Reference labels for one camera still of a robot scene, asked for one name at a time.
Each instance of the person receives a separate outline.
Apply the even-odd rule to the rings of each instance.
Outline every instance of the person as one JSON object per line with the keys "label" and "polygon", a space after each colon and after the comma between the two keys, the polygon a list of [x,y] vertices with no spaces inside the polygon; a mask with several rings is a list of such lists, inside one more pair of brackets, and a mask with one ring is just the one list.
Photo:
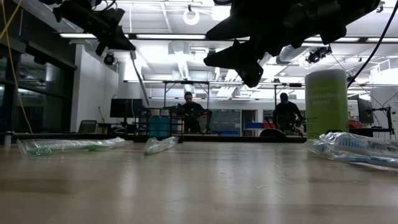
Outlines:
{"label": "person", "polygon": [[192,93],[189,91],[184,94],[184,98],[185,104],[182,105],[185,115],[184,131],[186,133],[201,133],[198,118],[206,113],[209,116],[206,124],[206,131],[209,132],[211,111],[205,110],[200,104],[195,103],[193,101]]}
{"label": "person", "polygon": [[272,118],[275,127],[281,131],[294,131],[296,115],[301,123],[303,116],[297,105],[289,101],[286,93],[280,94],[280,103],[276,106]]}

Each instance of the computer monitor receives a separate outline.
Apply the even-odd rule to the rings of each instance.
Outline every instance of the computer monitor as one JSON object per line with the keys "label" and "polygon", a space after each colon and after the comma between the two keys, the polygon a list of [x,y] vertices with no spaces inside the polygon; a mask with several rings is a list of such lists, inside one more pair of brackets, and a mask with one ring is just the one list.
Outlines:
{"label": "computer monitor", "polygon": [[111,118],[135,118],[142,109],[142,99],[112,99]]}
{"label": "computer monitor", "polygon": [[372,102],[358,98],[359,121],[361,123],[373,124]]}

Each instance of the table surface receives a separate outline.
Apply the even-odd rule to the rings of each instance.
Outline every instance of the table surface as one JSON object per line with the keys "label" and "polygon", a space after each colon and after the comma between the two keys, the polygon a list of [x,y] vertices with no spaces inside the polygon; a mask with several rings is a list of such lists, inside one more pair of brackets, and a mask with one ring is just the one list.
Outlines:
{"label": "table surface", "polygon": [[300,144],[144,144],[21,159],[0,150],[0,223],[397,223],[398,173]]}

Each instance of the bagged toothbrush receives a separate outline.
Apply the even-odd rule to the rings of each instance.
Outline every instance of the bagged toothbrush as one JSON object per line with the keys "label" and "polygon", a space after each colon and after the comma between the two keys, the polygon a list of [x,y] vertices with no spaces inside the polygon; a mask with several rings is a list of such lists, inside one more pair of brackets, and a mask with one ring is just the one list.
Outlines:
{"label": "bagged toothbrush", "polygon": [[47,156],[57,152],[72,150],[89,150],[123,146],[127,142],[122,138],[109,140],[55,140],[55,139],[27,139],[17,140],[18,148],[23,157]]}
{"label": "bagged toothbrush", "polygon": [[351,133],[322,134],[303,145],[309,151],[340,162],[398,169],[398,141],[358,136]]}
{"label": "bagged toothbrush", "polygon": [[176,145],[177,142],[178,137],[170,137],[161,141],[158,141],[157,138],[150,138],[144,147],[144,155],[149,156],[151,154],[171,149]]}

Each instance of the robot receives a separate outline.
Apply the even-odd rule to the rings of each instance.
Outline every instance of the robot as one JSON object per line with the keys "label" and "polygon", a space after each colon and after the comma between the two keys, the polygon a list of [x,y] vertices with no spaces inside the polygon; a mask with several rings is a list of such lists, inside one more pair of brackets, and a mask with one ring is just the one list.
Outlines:
{"label": "robot", "polygon": [[112,3],[102,11],[94,11],[93,8],[101,4],[102,0],[39,0],[40,2],[53,5],[60,4],[53,9],[53,13],[58,22],[66,18],[84,32],[91,33],[98,38],[99,45],[96,49],[97,55],[102,55],[105,48],[117,50],[135,50],[135,46],[123,34],[122,27],[119,26],[120,20],[124,15],[124,10],[114,9]]}
{"label": "robot", "polygon": [[206,34],[208,40],[235,40],[232,47],[209,55],[211,67],[237,71],[248,87],[259,83],[264,70],[258,64],[265,53],[278,56],[283,47],[301,47],[304,40],[320,35],[328,45],[346,35],[346,26],[377,9],[380,0],[214,0],[231,4],[230,16]]}
{"label": "robot", "polygon": [[[39,0],[60,4],[53,12],[60,22],[64,17],[98,38],[96,53],[106,47],[134,51],[119,22],[122,9],[113,9],[113,0],[102,11],[93,7],[102,0]],[[278,56],[283,47],[301,47],[305,39],[320,35],[325,45],[346,35],[346,26],[377,9],[380,0],[214,0],[231,5],[231,15],[206,34],[208,40],[235,39],[234,44],[204,59],[211,67],[237,71],[248,87],[260,82],[264,70],[258,64],[266,53]],[[237,38],[250,37],[240,43]]]}

